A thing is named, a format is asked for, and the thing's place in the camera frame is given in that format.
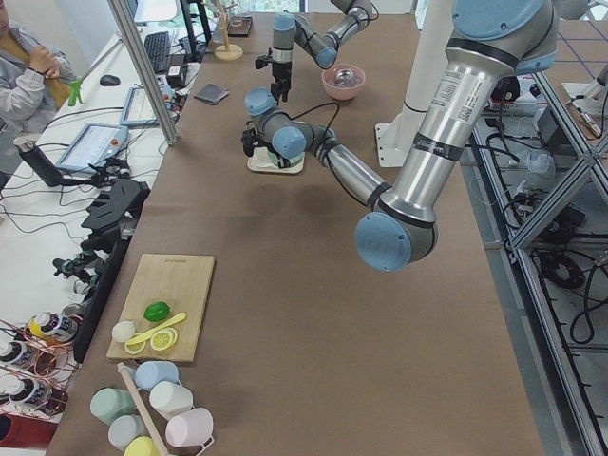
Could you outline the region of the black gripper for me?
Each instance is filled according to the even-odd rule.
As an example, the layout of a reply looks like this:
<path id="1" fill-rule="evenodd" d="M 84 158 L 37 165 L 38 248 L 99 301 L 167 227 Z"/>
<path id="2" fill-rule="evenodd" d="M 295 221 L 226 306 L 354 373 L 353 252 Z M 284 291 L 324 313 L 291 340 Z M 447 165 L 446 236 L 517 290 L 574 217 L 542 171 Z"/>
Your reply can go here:
<path id="1" fill-rule="evenodd" d="M 287 168 L 291 167 L 291 162 L 289 159 L 285 159 L 280 155 L 276 155 L 275 158 L 276 158 L 276 166 L 279 169 L 287 169 Z"/>
<path id="2" fill-rule="evenodd" d="M 271 93 L 275 100 L 275 104 L 279 105 L 279 86 L 282 86 L 281 100 L 283 102 L 289 100 L 292 80 L 292 62 L 274 61 L 272 63 L 272 74 L 275 78 L 275 82 L 271 83 Z"/>

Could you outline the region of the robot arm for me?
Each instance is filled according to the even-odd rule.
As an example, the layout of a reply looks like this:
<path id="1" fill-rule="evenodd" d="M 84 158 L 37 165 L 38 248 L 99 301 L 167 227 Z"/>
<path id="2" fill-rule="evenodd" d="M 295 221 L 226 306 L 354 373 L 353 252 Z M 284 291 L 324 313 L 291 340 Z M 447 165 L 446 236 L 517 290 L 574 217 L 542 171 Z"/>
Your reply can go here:
<path id="1" fill-rule="evenodd" d="M 292 88 L 295 45 L 311 56 L 321 69 L 329 69 L 335 64 L 342 46 L 379 16 L 372 1 L 332 1 L 332 4 L 344 17 L 325 32 L 315 30 L 303 14 L 281 12 L 275 15 L 272 45 L 265 55 L 256 58 L 256 68 L 271 66 L 274 80 L 270 91 L 277 104 L 288 101 Z"/>
<path id="2" fill-rule="evenodd" d="M 381 272 L 427 256 L 438 237 L 433 206 L 496 84 L 549 68 L 559 13 L 554 1 L 457 1 L 447 64 L 394 184 L 383 181 L 328 127 L 293 120 L 263 87 L 244 105 L 253 133 L 283 159 L 316 156 L 370 208 L 355 230 L 359 256 Z"/>

